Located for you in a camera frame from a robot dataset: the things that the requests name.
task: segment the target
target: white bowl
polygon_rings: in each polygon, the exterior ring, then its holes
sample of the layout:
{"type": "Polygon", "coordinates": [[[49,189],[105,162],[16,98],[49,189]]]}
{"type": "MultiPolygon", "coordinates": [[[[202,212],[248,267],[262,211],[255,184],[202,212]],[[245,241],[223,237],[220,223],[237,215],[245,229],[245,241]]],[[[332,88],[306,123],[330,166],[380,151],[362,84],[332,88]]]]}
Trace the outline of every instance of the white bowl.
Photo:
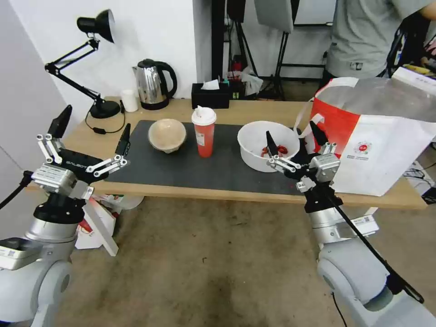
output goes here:
{"type": "Polygon", "coordinates": [[[161,119],[149,128],[149,142],[153,148],[171,153],[180,148],[186,139],[185,126],[175,119],[161,119]]]}
{"type": "Polygon", "coordinates": [[[267,145],[266,132],[271,133],[277,146],[283,145],[287,148],[284,158],[290,159],[300,150],[300,140],[294,131],[282,124],[269,121],[256,121],[244,125],[238,132],[238,142],[241,146],[242,160],[251,168],[265,172],[274,173],[276,170],[267,165],[268,154],[261,157],[262,149],[267,145]]]}

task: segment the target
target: electric kettle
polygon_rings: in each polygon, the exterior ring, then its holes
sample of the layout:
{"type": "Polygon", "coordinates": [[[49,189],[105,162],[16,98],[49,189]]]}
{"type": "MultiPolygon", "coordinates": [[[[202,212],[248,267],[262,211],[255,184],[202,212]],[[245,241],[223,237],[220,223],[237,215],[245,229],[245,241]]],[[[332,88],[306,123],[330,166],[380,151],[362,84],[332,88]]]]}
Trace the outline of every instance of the electric kettle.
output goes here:
{"type": "Polygon", "coordinates": [[[157,110],[168,105],[169,99],[177,90],[177,78],[174,69],[165,62],[145,59],[132,67],[138,87],[141,106],[148,110],[157,110]],[[168,91],[164,70],[169,72],[173,80],[173,88],[168,91]]]}

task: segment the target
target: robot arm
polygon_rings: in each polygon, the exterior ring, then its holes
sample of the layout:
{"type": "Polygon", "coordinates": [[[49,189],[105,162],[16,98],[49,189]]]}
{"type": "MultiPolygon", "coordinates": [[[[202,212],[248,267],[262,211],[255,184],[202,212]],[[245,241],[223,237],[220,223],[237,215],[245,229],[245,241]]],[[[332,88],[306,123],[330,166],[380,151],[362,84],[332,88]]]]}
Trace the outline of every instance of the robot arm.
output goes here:
{"type": "Polygon", "coordinates": [[[349,219],[331,188],[340,166],[335,143],[311,122],[321,149],[289,160],[281,158],[267,132],[268,165],[297,181],[306,199],[305,211],[320,246],[318,273],[350,310],[358,326],[436,326],[424,299],[374,250],[366,237],[378,225],[372,215],[349,219]]]}
{"type": "Polygon", "coordinates": [[[124,157],[130,146],[130,124],[126,125],[113,158],[102,160],[65,149],[60,139],[71,111],[72,107],[67,106],[53,120],[48,133],[37,136],[45,163],[31,179],[48,192],[48,200],[35,209],[35,219],[25,238],[0,241],[1,321],[33,319],[32,327],[53,324],[70,281],[69,258],[77,239],[77,226],[94,190],[90,184],[129,164],[124,157]]]}

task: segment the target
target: black desk lamp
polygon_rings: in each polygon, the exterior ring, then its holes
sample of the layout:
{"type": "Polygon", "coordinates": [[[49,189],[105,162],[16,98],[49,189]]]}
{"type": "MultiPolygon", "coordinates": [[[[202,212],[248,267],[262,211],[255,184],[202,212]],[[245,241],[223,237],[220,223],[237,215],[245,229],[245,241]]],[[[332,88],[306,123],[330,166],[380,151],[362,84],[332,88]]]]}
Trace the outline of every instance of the black desk lamp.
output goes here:
{"type": "Polygon", "coordinates": [[[47,72],[63,80],[65,83],[71,85],[75,89],[79,90],[80,92],[94,100],[94,104],[89,110],[91,116],[93,116],[94,118],[109,118],[115,116],[120,111],[119,104],[114,101],[106,101],[101,99],[100,93],[77,84],[73,80],[62,75],[61,70],[98,50],[100,40],[95,38],[95,34],[100,34],[101,37],[113,43],[114,39],[112,37],[112,33],[114,31],[114,24],[114,16],[112,15],[112,11],[110,9],[102,11],[98,14],[96,18],[79,17],[77,19],[77,27],[79,28],[79,30],[86,33],[86,35],[89,37],[89,40],[80,47],[60,57],[59,59],[45,65],[45,70],[47,72]],[[89,50],[87,53],[74,59],[67,59],[72,54],[85,48],[88,45],[92,49],[89,50]]]}

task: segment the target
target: red cup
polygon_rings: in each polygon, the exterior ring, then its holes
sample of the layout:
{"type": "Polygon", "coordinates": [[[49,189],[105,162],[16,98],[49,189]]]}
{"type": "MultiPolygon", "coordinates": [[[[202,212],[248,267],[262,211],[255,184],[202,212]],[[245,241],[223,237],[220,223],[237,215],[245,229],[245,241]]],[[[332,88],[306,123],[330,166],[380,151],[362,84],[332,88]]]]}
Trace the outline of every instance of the red cup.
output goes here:
{"type": "Polygon", "coordinates": [[[198,154],[202,158],[209,158],[213,151],[213,133],[217,114],[211,108],[198,106],[191,118],[197,139],[198,154]]]}
{"type": "Polygon", "coordinates": [[[199,126],[194,124],[195,137],[197,139],[198,154],[200,157],[209,158],[213,151],[213,133],[215,123],[199,126]]]}

